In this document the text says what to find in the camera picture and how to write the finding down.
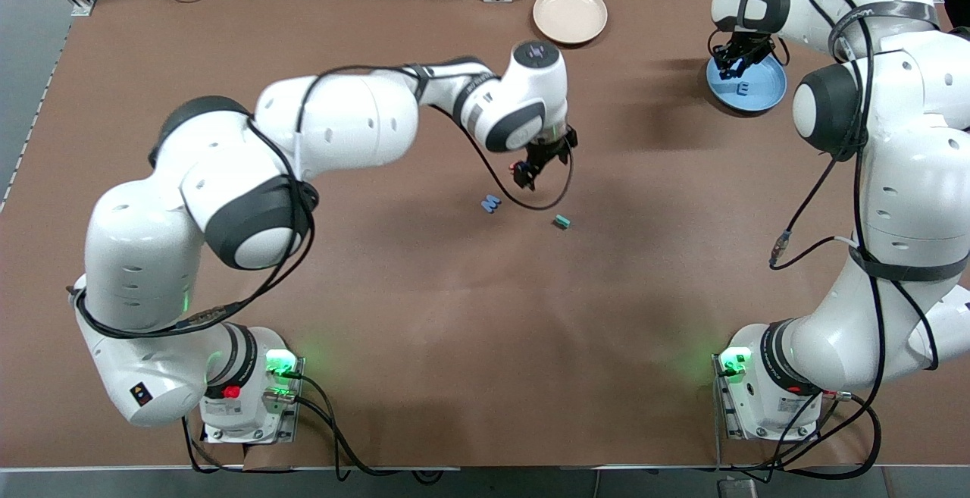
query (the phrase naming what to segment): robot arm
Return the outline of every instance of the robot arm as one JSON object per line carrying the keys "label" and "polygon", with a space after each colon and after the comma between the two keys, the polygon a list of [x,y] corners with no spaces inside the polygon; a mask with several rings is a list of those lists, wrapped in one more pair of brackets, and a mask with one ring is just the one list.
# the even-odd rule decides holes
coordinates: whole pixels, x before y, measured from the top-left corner
{"label": "robot arm", "polygon": [[[529,42],[513,50],[500,78],[467,58],[280,81],[252,115],[224,97],[180,107],[149,154],[152,175],[95,205],[86,274],[70,295],[112,402],[143,426],[177,421],[201,402],[209,439],[276,440],[287,383],[268,368],[292,357],[280,336],[229,323],[167,334],[240,307],[180,321],[203,243],[235,269],[276,266],[308,234],[318,195],[306,181],[401,157],[415,139],[419,105],[441,108],[491,152],[558,150],[572,132],[565,95],[558,49]],[[298,205],[288,171],[304,197]],[[159,330],[166,333],[145,336]]]}
{"label": "robot arm", "polygon": [[[963,132],[970,126],[970,66],[964,59],[970,42],[940,32],[932,5],[932,0],[713,1],[717,28],[732,34],[731,42],[713,52],[723,79],[742,77],[745,67],[768,55],[771,35],[848,61],[801,81],[793,118],[798,134],[814,148],[837,160],[859,153],[859,213],[869,258],[852,249],[813,314],[749,325],[731,339],[718,363],[732,437],[808,435],[818,418],[814,398],[822,390],[873,387],[880,343],[886,353],[883,381],[928,367],[928,329],[897,284],[926,314],[939,338],[939,360],[970,349],[970,292],[957,285],[970,250],[970,136]],[[871,107],[862,138],[848,141],[846,135],[859,131],[864,98]],[[781,249],[790,231],[785,233]],[[870,277],[880,292],[882,333]],[[790,432],[783,436],[786,428]]]}

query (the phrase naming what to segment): white plate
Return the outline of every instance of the white plate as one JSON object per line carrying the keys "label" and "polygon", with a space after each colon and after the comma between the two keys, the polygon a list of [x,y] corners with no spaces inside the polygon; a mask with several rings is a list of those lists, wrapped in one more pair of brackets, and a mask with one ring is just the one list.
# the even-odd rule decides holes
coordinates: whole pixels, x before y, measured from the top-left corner
{"label": "white plate", "polygon": [[589,42],[606,26],[603,0],[536,0],[533,18],[543,34],[554,42]]}

